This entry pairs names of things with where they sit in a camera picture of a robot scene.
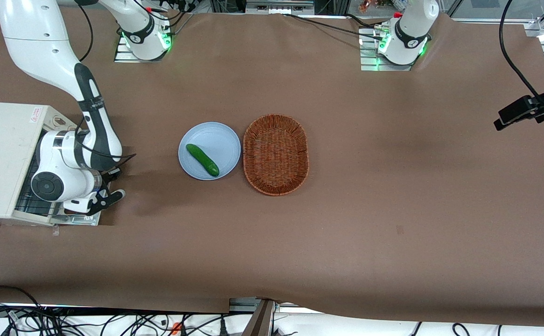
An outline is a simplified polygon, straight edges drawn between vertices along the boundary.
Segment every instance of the cable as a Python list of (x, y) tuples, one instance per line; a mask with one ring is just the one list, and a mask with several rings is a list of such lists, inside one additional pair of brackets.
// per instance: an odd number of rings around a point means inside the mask
[(373, 36), (373, 35), (370, 35), (370, 34), (361, 34), (361, 33), (358, 33), (358, 32), (354, 32), (354, 31), (352, 31), (352, 30), (348, 30), (348, 29), (343, 29), (343, 28), (340, 28), (340, 27), (335, 27), (335, 26), (326, 25), (326, 23), (313, 21), (313, 20), (310, 20), (310, 19), (306, 19), (305, 17), (300, 17), (300, 16), (293, 15), (293, 14), (285, 14), (285, 16), (290, 16), (290, 17), (294, 17), (294, 18), (296, 18), (296, 19), (300, 19), (300, 20), (302, 20), (302, 21), (307, 21), (307, 22), (310, 22), (310, 23), (315, 23), (316, 25), (325, 26), (325, 27), (328, 27), (328, 28), (333, 28), (333, 29), (336, 29), (336, 30), (340, 30), (341, 32), (345, 32), (345, 33), (349, 33), (349, 34), (354, 34), (354, 35), (357, 35), (357, 36), (365, 36), (365, 37), (372, 38), (372, 39), (374, 39), (374, 40), (382, 41), (382, 38), (381, 38), (380, 36)]
[(87, 13), (84, 7), (82, 7), (81, 5), (78, 5), (78, 6), (79, 6), (79, 9), (81, 9), (81, 11), (84, 13), (84, 16), (86, 17), (87, 26), (89, 26), (89, 36), (90, 36), (89, 47), (87, 47), (87, 51), (85, 55), (83, 55), (82, 58), (79, 59), (80, 62), (83, 62), (84, 59), (87, 57), (87, 55), (89, 55), (89, 52), (91, 51), (91, 47), (93, 47), (93, 27), (91, 26), (91, 21), (89, 20), (89, 16), (87, 16)]
[(191, 315), (193, 314), (187, 314), (187, 315), (183, 315), (183, 318), (181, 319), (181, 321), (179, 322), (178, 325), (176, 325), (176, 327), (174, 327), (173, 325), (173, 329), (174, 330), (169, 330), (168, 329), (168, 325), (164, 328), (162, 328), (161, 326), (159, 326), (157, 323), (154, 323), (153, 321), (148, 321), (149, 323), (153, 324), (156, 328), (160, 329), (160, 330), (163, 330), (163, 331), (179, 331), (180, 330), (180, 325), (183, 324)]
[(191, 330), (190, 332), (187, 332), (187, 336), (193, 334), (194, 332), (196, 332), (197, 330), (199, 330), (200, 328), (204, 327), (205, 325), (208, 325), (212, 322), (216, 322), (218, 321), (219, 319), (223, 319), (225, 317), (229, 317), (229, 316), (233, 316), (233, 315), (240, 315), (240, 313), (230, 313), (230, 314), (225, 314), (225, 315), (221, 315), (219, 317), (216, 317), (215, 319), (211, 319), (210, 321), (207, 321), (205, 323), (202, 323), (202, 325), (200, 325), (199, 327), (196, 327), (195, 329)]
[(328, 2), (326, 2), (326, 4), (322, 6), (317, 13), (315, 13), (315, 15), (318, 15), (319, 13), (323, 12), (323, 10), (330, 4), (331, 1), (332, 0), (328, 0)]
[(453, 324), (453, 334), (455, 334), (456, 336), (462, 336), (461, 334), (459, 334), (457, 332), (457, 327), (461, 327), (465, 331), (466, 336), (471, 336), (471, 335), (469, 335), (469, 330), (467, 330), (467, 328), (465, 328), (464, 325), (462, 325), (460, 323), (454, 323)]
[(166, 26), (166, 27), (170, 28), (170, 27), (176, 26), (176, 24), (179, 23), (179, 21), (181, 21), (181, 19), (183, 18), (183, 15), (185, 15), (185, 12), (181, 13), (181, 16), (178, 19), (176, 19), (174, 23), (171, 23), (169, 26)]
[(346, 16), (346, 17), (350, 17), (351, 19), (357, 21), (357, 23), (359, 23), (359, 25), (362, 25), (362, 26), (364, 26), (364, 27), (366, 27), (366, 28), (373, 28), (373, 27), (374, 27), (374, 25), (369, 25), (368, 23), (365, 23), (365, 22), (361, 21), (361, 20), (359, 19), (359, 17), (356, 17), (356, 16), (353, 15), (353, 14), (346, 13), (345, 16)]
[(125, 159), (125, 158), (128, 158), (128, 159), (131, 159), (132, 157), (135, 157), (135, 155), (137, 154), (130, 154), (130, 155), (110, 155), (110, 154), (105, 154), (105, 153), (102, 153), (100, 151), (97, 151), (95, 149), (91, 149), (90, 147), (87, 147), (86, 145), (84, 145), (83, 143), (81, 143), (79, 141), (79, 138), (77, 137), (78, 136), (78, 132), (79, 132), (79, 128), (81, 128), (82, 126), (82, 123), (84, 123), (84, 120), (85, 118), (82, 118), (81, 121), (79, 121), (79, 123), (77, 124), (77, 127), (75, 128), (75, 142), (79, 145), (81, 145), (81, 147), (84, 147), (85, 149), (87, 149), (88, 151), (91, 151), (92, 153), (94, 154), (97, 154), (97, 155), (100, 155), (101, 157), (108, 157), (110, 159)]
[(19, 287), (14, 287), (14, 286), (7, 286), (7, 285), (0, 285), (0, 288), (3, 288), (3, 289), (13, 289), (15, 291), (18, 291), (18, 292), (22, 292), (23, 294), (25, 294), (25, 296), (27, 296), (31, 302), (33, 302), (33, 304), (35, 304), (36, 307), (38, 308), (41, 308), (40, 304), (38, 303), (38, 301), (33, 297), (31, 296), (31, 294), (27, 293), (26, 291), (24, 291), (23, 289), (20, 289)]
[(176, 19), (176, 18), (177, 18), (179, 15), (181, 15), (182, 13), (184, 13), (184, 11), (181, 11), (181, 10), (179, 9), (179, 12), (176, 13), (173, 17), (171, 17), (170, 20)]
[(193, 17), (193, 15), (195, 15), (194, 13), (189, 13), (189, 15), (191, 15), (190, 17), (188, 17), (185, 22), (183, 22), (183, 24), (181, 25), (181, 27), (178, 28), (178, 30), (176, 32), (173, 32), (172, 34), (173, 35), (178, 35), (179, 32), (181, 32), (181, 29), (183, 29), (183, 27), (187, 24), (187, 22), (189, 22), (189, 20), (191, 20), (191, 18)]
[(413, 334), (411, 334), (411, 336), (417, 336), (417, 332), (419, 331), (419, 327), (421, 327), (421, 324), (423, 322), (418, 322), (417, 325), (415, 326), (415, 330), (413, 330)]
[(539, 103), (544, 105), (544, 99), (537, 93), (537, 91), (534, 89), (534, 87), (531, 85), (531, 83), (529, 83), (527, 78), (525, 78), (525, 76), (523, 75), (521, 70), (519, 70), (519, 68), (517, 68), (517, 66), (515, 66), (515, 64), (513, 63), (513, 60), (510, 59), (510, 56), (506, 51), (506, 47), (504, 47), (504, 34), (503, 34), (504, 20), (505, 20), (505, 17), (506, 17), (506, 13), (509, 11), (509, 7), (510, 7), (512, 2), (513, 2), (513, 0), (508, 0), (507, 1), (506, 5), (504, 6), (504, 9), (502, 11), (502, 17), (500, 18), (500, 24), (498, 25), (498, 42), (500, 42), (500, 51), (502, 51), (502, 55), (504, 56), (504, 59), (509, 64), (509, 66), (511, 66), (513, 71), (515, 71), (515, 73), (517, 73), (517, 76), (519, 76), (519, 78), (521, 79), (523, 84), (525, 84), (527, 89), (529, 89), (531, 91), (531, 94), (534, 95), (534, 97), (536, 98), (536, 100), (538, 100)]
[(227, 323), (224, 320), (224, 317), (222, 319), (220, 319), (220, 332), (219, 332), (218, 336), (229, 336), (229, 331), (227, 330)]
[[(15, 307), (15, 306), (6, 306), (0, 304), (0, 313), (6, 313), (6, 317), (9, 319), (9, 325), (1, 334), (1, 336), (9, 336), (9, 332), (15, 330), (16, 334), (20, 332), (24, 333), (24, 336), (27, 336), (31, 332), (39, 332), (40, 336), (86, 336), (84, 332), (80, 329), (84, 326), (95, 326), (102, 327), (102, 330), (106, 326), (118, 319), (122, 319), (125, 315), (115, 315), (110, 317), (105, 323), (92, 324), (92, 323), (71, 323), (67, 321), (69, 316), (62, 315), (57, 316), (56, 312), (61, 310), (60, 308), (50, 308), (50, 307)], [(143, 322), (145, 316), (142, 315), (142, 319), (139, 319), (133, 323), (133, 326), (137, 326), (138, 323)]]
[(137, 316), (135, 317), (135, 323), (133, 324), (134, 328), (131, 329), (130, 336), (136, 336), (138, 330), (144, 326), (154, 330), (156, 333), (156, 336), (158, 336), (158, 330), (156, 330), (154, 327), (146, 326), (146, 323), (148, 323), (151, 319), (156, 317), (156, 315), (139, 315), (139, 316), (141, 317), (140, 319), (137, 319)]

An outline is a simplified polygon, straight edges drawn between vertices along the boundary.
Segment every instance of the cucumber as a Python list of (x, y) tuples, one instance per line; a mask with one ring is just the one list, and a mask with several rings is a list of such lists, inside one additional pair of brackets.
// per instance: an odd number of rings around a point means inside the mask
[(193, 143), (187, 143), (185, 145), (185, 148), (191, 154), (192, 157), (195, 157), (195, 159), (202, 164), (202, 166), (206, 169), (206, 172), (208, 174), (216, 177), (220, 175), (220, 171), (218, 170), (218, 166), (210, 159), (206, 153), (202, 151), (201, 148), (198, 146), (193, 145)]

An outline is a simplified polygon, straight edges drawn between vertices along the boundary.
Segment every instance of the black cable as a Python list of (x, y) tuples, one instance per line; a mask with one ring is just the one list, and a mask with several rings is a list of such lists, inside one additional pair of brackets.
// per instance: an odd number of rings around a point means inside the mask
[[(85, 336), (84, 332), (80, 330), (80, 327), (89, 325), (95, 327), (104, 326), (102, 328), (104, 329), (106, 328), (108, 323), (125, 317), (125, 315), (115, 315), (110, 317), (110, 319), (108, 319), (105, 323), (101, 324), (70, 323), (69, 321), (67, 321), (68, 316), (66, 315), (55, 317), (56, 310), (58, 310), (58, 308), (20, 308), (0, 304), (0, 313), (7, 313), (7, 317), (9, 318), (9, 326), (7, 327), (7, 329), (5, 329), (5, 332), (7, 332), (7, 334), (1, 336), (8, 336), (8, 332), (10, 332), (11, 330), (15, 330), (17, 334), (19, 332), (22, 332), (24, 334), (28, 334), (30, 332), (39, 332), (41, 336)], [(24, 319), (22, 322), (25, 323), (28, 328), (18, 328), (16, 326), (17, 319)], [(35, 326), (31, 325), (31, 321), (29, 321), (29, 319), (34, 321)]]
[(465, 328), (464, 325), (462, 325), (460, 323), (454, 323), (453, 324), (453, 334), (455, 334), (456, 336), (462, 336), (461, 334), (459, 334), (457, 332), (457, 327), (461, 327), (465, 331), (466, 336), (471, 336), (471, 335), (469, 335), (469, 330), (467, 330), (467, 328)]
[(218, 321), (219, 319), (223, 319), (225, 317), (229, 317), (229, 316), (233, 316), (233, 315), (239, 315), (240, 313), (230, 313), (230, 314), (224, 314), (224, 315), (220, 315), (219, 317), (216, 317), (214, 319), (211, 319), (210, 321), (207, 321), (205, 323), (202, 323), (199, 327), (195, 327), (195, 329), (191, 330), (190, 332), (187, 332), (187, 336), (193, 334), (194, 332), (198, 331), (200, 328), (212, 323), (212, 322), (216, 322)]
[(24, 289), (20, 289), (19, 287), (14, 287), (14, 286), (7, 286), (7, 285), (0, 285), (0, 288), (3, 288), (3, 289), (12, 289), (12, 290), (15, 290), (15, 291), (18, 291), (18, 292), (21, 292), (23, 294), (25, 294), (25, 296), (27, 296), (31, 302), (33, 302), (33, 304), (35, 304), (35, 306), (37, 308), (41, 308), (42, 306), (40, 306), (40, 304), (38, 303), (38, 301), (35, 299), (35, 297), (31, 296), (31, 294), (27, 293), (26, 291), (24, 291)]
[(179, 9), (179, 12), (176, 13), (176, 14), (174, 15), (174, 17), (171, 17), (170, 20), (176, 19), (176, 18), (177, 18), (179, 15), (181, 15), (182, 13), (184, 13), (184, 11), (181, 11), (181, 10)]
[(154, 330), (155, 333), (156, 333), (156, 336), (158, 336), (158, 330), (156, 330), (154, 327), (146, 326), (146, 323), (148, 323), (148, 321), (150, 321), (151, 319), (156, 317), (156, 315), (139, 315), (139, 317), (141, 317), (141, 318), (137, 319), (137, 317), (136, 317), (136, 319), (135, 319), (135, 327), (131, 329), (130, 336), (135, 336), (137, 334), (137, 332), (139, 331), (139, 329), (141, 327), (144, 327), (144, 326)]
[(333, 29), (336, 29), (336, 30), (340, 30), (341, 32), (345, 32), (345, 33), (349, 33), (349, 34), (354, 34), (354, 35), (358, 35), (358, 36), (365, 36), (365, 37), (372, 38), (372, 39), (374, 39), (374, 40), (382, 41), (382, 38), (381, 38), (380, 36), (373, 36), (373, 35), (370, 35), (370, 34), (361, 34), (361, 33), (358, 33), (358, 32), (354, 32), (354, 31), (352, 31), (352, 30), (343, 29), (343, 28), (336, 27), (336, 26), (326, 25), (326, 23), (313, 21), (313, 20), (310, 20), (310, 19), (306, 19), (305, 17), (300, 17), (300, 16), (293, 15), (293, 14), (285, 14), (285, 16), (290, 16), (290, 17), (294, 17), (294, 18), (299, 19), (299, 20), (302, 20), (302, 21), (306, 21), (306, 22), (310, 22), (310, 23), (315, 23), (316, 25), (325, 26), (325, 27), (328, 27), (328, 28), (333, 28)]
[(220, 319), (220, 332), (218, 336), (229, 336), (229, 332), (227, 331), (227, 323), (224, 320), (224, 317)]
[(85, 55), (83, 55), (82, 58), (79, 59), (80, 62), (83, 62), (84, 59), (87, 57), (87, 55), (89, 55), (89, 52), (91, 51), (91, 47), (93, 47), (93, 27), (91, 26), (91, 21), (89, 20), (89, 16), (87, 16), (87, 13), (84, 7), (82, 7), (81, 5), (78, 5), (78, 6), (79, 6), (79, 9), (81, 9), (81, 11), (84, 13), (84, 16), (86, 17), (87, 26), (89, 26), (89, 36), (90, 36), (89, 47), (87, 47), (87, 51)]
[(353, 14), (346, 13), (345, 16), (346, 16), (346, 17), (350, 17), (351, 19), (357, 21), (357, 23), (359, 23), (359, 25), (362, 25), (362, 26), (364, 26), (364, 27), (366, 27), (366, 28), (373, 28), (373, 27), (374, 27), (374, 25), (370, 25), (370, 24), (368, 24), (368, 23), (365, 23), (365, 22), (361, 21), (361, 20), (359, 19), (359, 17), (356, 17), (356, 16), (353, 15)]
[(130, 325), (129, 327), (127, 327), (127, 329), (125, 329), (125, 330), (120, 334), (120, 336), (124, 336), (124, 334), (125, 334), (127, 331), (129, 331), (129, 330), (131, 330), (130, 336), (134, 336), (135, 333), (137, 332), (137, 330), (139, 330), (139, 328), (140, 328), (142, 325), (144, 325), (145, 323), (147, 323), (147, 321), (148, 321), (147, 315), (138, 315), (138, 316), (135, 317), (135, 321), (134, 321), (133, 323), (131, 323), (131, 325)]
[(517, 68), (517, 66), (513, 63), (513, 60), (510, 59), (510, 56), (506, 51), (506, 47), (504, 47), (504, 34), (503, 34), (504, 20), (505, 20), (505, 17), (506, 17), (506, 13), (509, 11), (509, 7), (510, 7), (512, 2), (513, 2), (513, 0), (508, 0), (507, 1), (506, 5), (504, 6), (504, 9), (502, 11), (502, 17), (500, 18), (500, 24), (498, 25), (498, 42), (500, 42), (500, 51), (502, 51), (502, 55), (504, 56), (504, 59), (509, 64), (509, 66), (513, 69), (513, 71), (515, 71), (515, 73), (517, 73), (517, 76), (519, 76), (519, 78), (521, 79), (523, 84), (525, 84), (527, 89), (529, 89), (531, 91), (531, 94), (534, 95), (534, 97), (536, 98), (536, 100), (538, 100), (538, 102), (540, 102), (541, 104), (544, 105), (544, 99), (537, 93), (537, 91), (534, 89), (534, 87), (531, 85), (531, 83), (529, 83), (527, 78), (525, 78), (525, 76), (523, 75), (521, 70), (519, 70), (519, 68)]
[(104, 335), (104, 330), (106, 330), (106, 325), (108, 325), (112, 321), (115, 321), (114, 317), (116, 317), (116, 316), (112, 316), (112, 317), (110, 317), (110, 319), (106, 320), (106, 323), (104, 323), (104, 326), (102, 327), (102, 330), (100, 330), (100, 336)]
[(137, 154), (136, 153), (133, 153), (133, 154), (130, 154), (130, 155), (110, 155), (110, 154), (105, 154), (105, 153), (102, 153), (101, 151), (97, 151), (95, 149), (91, 149), (90, 147), (87, 147), (86, 145), (84, 145), (82, 142), (79, 141), (79, 138), (77, 137), (78, 136), (78, 132), (79, 132), (79, 129), (81, 128), (82, 126), (82, 123), (84, 123), (84, 120), (85, 118), (82, 118), (79, 123), (77, 124), (76, 128), (75, 128), (75, 142), (78, 144), (78, 145), (81, 145), (81, 147), (84, 147), (85, 149), (87, 149), (88, 151), (91, 151), (92, 153), (95, 153), (97, 155), (100, 155), (101, 157), (108, 157), (110, 159), (127, 159), (125, 160), (124, 162), (120, 163), (120, 164), (117, 164), (116, 166), (114, 166), (113, 168), (110, 168), (108, 170), (108, 172), (112, 171), (112, 170), (115, 170), (116, 168), (122, 166), (125, 162), (129, 161), (131, 158), (135, 157)]
[(417, 325), (415, 326), (415, 330), (413, 330), (413, 334), (411, 334), (411, 336), (417, 336), (417, 332), (419, 331), (419, 328), (421, 327), (421, 324), (423, 322), (418, 322)]
[(183, 18), (183, 15), (185, 15), (185, 12), (181, 13), (181, 16), (178, 19), (176, 19), (174, 23), (171, 23), (169, 26), (167, 26), (167, 28), (176, 26), (176, 24), (179, 23), (179, 21), (181, 21), (181, 19)]
[[(181, 319), (181, 322), (179, 323), (179, 325), (177, 325), (177, 328), (178, 328), (181, 324), (183, 324), (190, 316), (191, 316), (191, 314), (183, 315), (183, 318)], [(151, 324), (153, 324), (156, 328), (158, 328), (158, 329), (160, 329), (160, 330), (162, 330), (162, 331), (165, 331), (165, 332), (166, 332), (166, 331), (170, 331), (170, 330), (168, 329), (168, 316), (166, 317), (166, 323), (167, 323), (167, 324), (166, 324), (166, 327), (163, 327), (163, 328), (162, 328), (161, 326), (159, 326), (157, 323), (155, 323), (154, 321), (151, 321), (151, 320), (150, 320), (150, 321), (148, 321), (148, 322), (151, 323)]]
[(166, 326), (164, 327), (164, 331), (162, 332), (162, 334), (160, 336), (164, 336), (166, 334), (166, 332), (169, 332), (168, 330), (168, 326), (169, 326), (169, 319), (168, 319), (168, 315), (166, 315)]

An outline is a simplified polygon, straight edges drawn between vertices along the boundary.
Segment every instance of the metal bracket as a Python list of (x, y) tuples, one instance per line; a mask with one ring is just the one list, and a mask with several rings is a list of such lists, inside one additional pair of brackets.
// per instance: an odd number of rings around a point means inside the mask
[(258, 304), (255, 313), (251, 315), (247, 327), (241, 336), (270, 336), (272, 334), (272, 322), (274, 321), (274, 310), (276, 302), (262, 300)]

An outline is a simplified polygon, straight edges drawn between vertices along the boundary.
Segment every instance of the blue plate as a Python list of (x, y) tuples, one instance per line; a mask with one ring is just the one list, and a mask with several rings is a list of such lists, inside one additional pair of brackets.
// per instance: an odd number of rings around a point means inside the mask
[[(193, 143), (216, 163), (220, 174), (208, 174), (185, 145)], [(192, 177), (204, 181), (219, 179), (230, 173), (241, 157), (241, 142), (232, 128), (221, 123), (199, 124), (187, 132), (179, 144), (179, 162), (183, 170)]]

